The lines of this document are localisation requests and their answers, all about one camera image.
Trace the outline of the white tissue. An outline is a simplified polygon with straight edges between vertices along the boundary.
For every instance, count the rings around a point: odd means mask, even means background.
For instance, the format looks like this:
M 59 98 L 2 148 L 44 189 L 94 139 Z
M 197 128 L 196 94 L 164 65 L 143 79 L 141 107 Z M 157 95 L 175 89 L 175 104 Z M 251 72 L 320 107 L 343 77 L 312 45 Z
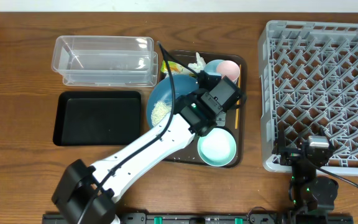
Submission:
M 197 52 L 196 54 L 196 62 L 189 63 L 188 68 L 192 69 L 194 72 L 199 73 L 200 71 L 204 70 L 206 66 L 206 62 L 204 58 Z

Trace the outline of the dark blue plate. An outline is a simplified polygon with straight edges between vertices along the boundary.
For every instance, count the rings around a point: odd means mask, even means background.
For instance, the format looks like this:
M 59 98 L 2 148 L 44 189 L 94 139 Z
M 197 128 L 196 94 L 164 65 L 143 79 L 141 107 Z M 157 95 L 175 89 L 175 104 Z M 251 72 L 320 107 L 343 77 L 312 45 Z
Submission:
M 175 98 L 182 95 L 187 95 L 199 88 L 198 81 L 188 75 L 174 75 L 173 76 L 174 87 L 175 87 Z M 158 101 L 164 101 L 172 104 L 172 90 L 170 79 L 165 78 L 155 86 L 154 90 L 149 96 L 146 109 L 147 122 L 150 128 L 153 128 L 151 122 L 151 112 L 154 108 L 154 104 Z

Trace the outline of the pile of white rice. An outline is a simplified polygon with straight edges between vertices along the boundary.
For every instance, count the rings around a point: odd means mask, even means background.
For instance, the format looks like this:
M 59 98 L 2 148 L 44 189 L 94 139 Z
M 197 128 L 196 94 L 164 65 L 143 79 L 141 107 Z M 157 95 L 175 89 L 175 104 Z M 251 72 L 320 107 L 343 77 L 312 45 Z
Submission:
M 163 120 L 164 117 L 171 112 L 171 110 L 171 103 L 166 103 L 162 100 L 156 102 L 156 104 L 154 104 L 154 108 L 150 116 L 152 126 L 156 126 L 157 124 L 159 124 L 159 122 L 161 122 L 161 120 Z

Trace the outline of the yellow green snack wrapper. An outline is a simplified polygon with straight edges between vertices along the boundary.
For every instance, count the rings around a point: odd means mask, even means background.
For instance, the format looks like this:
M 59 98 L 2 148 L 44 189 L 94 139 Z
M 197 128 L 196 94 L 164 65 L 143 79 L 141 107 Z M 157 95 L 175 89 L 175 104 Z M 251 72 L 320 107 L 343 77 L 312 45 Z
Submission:
M 170 67 L 171 74 L 173 75 L 189 75 L 189 76 L 195 75 L 193 72 L 191 72 L 189 69 L 185 68 L 184 66 L 180 65 L 179 63 L 168 61 L 168 65 Z M 160 71 L 166 75 L 169 74 L 167 64 L 165 62 L 162 62 Z

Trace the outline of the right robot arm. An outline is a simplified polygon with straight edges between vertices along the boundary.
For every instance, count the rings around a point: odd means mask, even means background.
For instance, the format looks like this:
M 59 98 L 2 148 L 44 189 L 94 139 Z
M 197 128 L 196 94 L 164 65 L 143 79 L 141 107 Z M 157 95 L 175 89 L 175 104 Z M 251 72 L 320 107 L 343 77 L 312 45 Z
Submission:
M 299 140 L 295 147 L 279 130 L 272 153 L 280 156 L 280 165 L 290 166 L 292 178 L 288 196 L 294 207 L 280 215 L 280 223 L 327 223 L 334 210 L 338 182 L 318 176 L 317 170 L 329 162 L 334 146 L 321 129 L 319 134 Z

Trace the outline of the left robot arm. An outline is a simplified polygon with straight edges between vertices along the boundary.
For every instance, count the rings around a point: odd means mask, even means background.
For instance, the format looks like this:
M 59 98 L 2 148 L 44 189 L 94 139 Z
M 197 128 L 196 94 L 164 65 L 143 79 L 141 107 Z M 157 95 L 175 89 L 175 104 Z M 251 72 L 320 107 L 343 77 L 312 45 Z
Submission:
M 217 116 L 237 102 L 226 93 L 196 90 L 176 99 L 169 114 L 124 149 L 86 166 L 64 171 L 52 202 L 68 223 L 118 223 L 116 203 L 153 166 L 216 126 Z

